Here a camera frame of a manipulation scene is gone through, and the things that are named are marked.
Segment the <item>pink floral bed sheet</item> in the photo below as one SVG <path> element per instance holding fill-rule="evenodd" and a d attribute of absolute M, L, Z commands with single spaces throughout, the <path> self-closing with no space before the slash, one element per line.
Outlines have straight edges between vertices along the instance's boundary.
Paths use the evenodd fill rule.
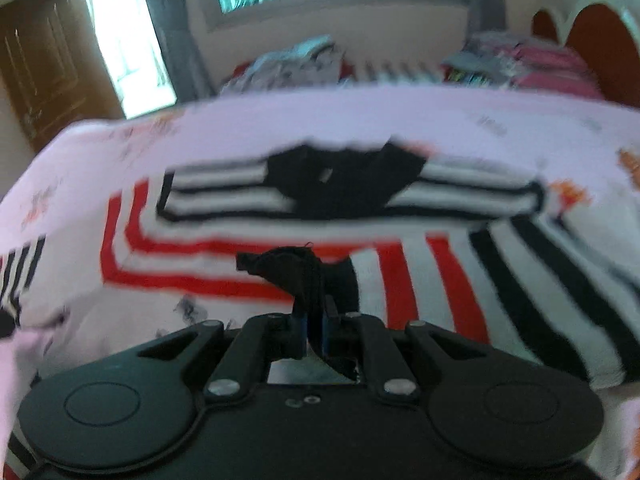
<path fill-rule="evenodd" d="M 639 231 L 631 108 L 445 86 L 224 96 L 61 132 L 1 204 L 1 258 L 183 166 L 308 145 L 465 160 L 525 174 L 564 210 L 613 210 Z M 326 294 L 299 247 L 250 256 L 294 290 L 288 310 L 182 326 L 60 364 L 73 319 L 13 325 L 1 308 L 1 460 L 8 479 L 602 479 L 608 393 L 423 320 L 361 311 L 356 366 L 322 358 Z M 270 315 L 306 304 L 307 354 L 276 360 Z"/>

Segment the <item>grey left curtain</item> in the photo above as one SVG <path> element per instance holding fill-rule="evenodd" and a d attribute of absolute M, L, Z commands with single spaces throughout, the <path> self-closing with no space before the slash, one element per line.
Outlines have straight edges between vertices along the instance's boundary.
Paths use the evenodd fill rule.
<path fill-rule="evenodd" d="M 145 1 L 177 102 L 212 98 L 216 91 L 190 31 L 186 0 Z"/>

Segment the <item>pink grey folded clothes stack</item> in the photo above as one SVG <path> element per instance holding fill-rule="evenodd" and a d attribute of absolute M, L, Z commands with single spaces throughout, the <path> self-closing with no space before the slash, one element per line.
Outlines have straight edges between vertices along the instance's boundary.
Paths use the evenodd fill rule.
<path fill-rule="evenodd" d="M 440 68 L 450 84 L 604 99 L 597 77 L 577 52 L 532 36 L 479 32 Z"/>

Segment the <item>brown wooden door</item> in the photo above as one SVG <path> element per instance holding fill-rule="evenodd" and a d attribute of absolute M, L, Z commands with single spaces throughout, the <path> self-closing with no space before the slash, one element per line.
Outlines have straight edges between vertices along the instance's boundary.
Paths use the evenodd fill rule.
<path fill-rule="evenodd" d="M 73 122 L 125 117 L 86 0 L 2 6 L 1 75 L 35 152 Z"/>

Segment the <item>red white scalloped headboard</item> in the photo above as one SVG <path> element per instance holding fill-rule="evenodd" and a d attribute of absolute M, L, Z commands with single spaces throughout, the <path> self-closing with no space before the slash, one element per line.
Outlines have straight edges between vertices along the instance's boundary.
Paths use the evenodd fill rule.
<path fill-rule="evenodd" d="M 559 19 L 549 9 L 538 10 L 530 23 L 534 36 L 564 44 L 574 50 L 596 76 L 610 102 L 639 107 L 639 40 L 631 19 L 605 3 L 591 3 L 575 16 L 564 40 Z"/>

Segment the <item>grey white clothes pile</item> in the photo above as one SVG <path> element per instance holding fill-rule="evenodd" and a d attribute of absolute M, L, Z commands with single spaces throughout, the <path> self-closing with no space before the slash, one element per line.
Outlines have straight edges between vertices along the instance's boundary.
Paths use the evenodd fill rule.
<path fill-rule="evenodd" d="M 331 36 L 307 39 L 288 49 L 263 54 L 232 75 L 219 94 L 231 96 L 338 84 L 344 50 Z"/>

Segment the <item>red striped cloth behind bed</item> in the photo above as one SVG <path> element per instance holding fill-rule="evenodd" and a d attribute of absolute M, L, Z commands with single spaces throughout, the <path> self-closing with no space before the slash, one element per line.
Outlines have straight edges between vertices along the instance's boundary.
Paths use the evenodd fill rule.
<path fill-rule="evenodd" d="M 345 61 L 341 81 L 346 84 L 440 84 L 442 72 L 424 61 Z"/>

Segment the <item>striped black red white sweater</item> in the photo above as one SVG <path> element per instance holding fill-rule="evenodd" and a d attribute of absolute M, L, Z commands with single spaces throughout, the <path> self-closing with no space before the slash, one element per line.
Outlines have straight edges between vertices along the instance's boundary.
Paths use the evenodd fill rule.
<path fill-rule="evenodd" d="M 619 210 L 564 210 L 539 180 L 465 160 L 308 145 L 183 166 L 1 258 L 13 325 L 68 316 L 72 340 L 114 353 L 208 318 L 291 305 L 250 263 L 302 248 L 326 296 L 400 330 L 423 320 L 588 380 L 639 378 L 639 231 Z"/>

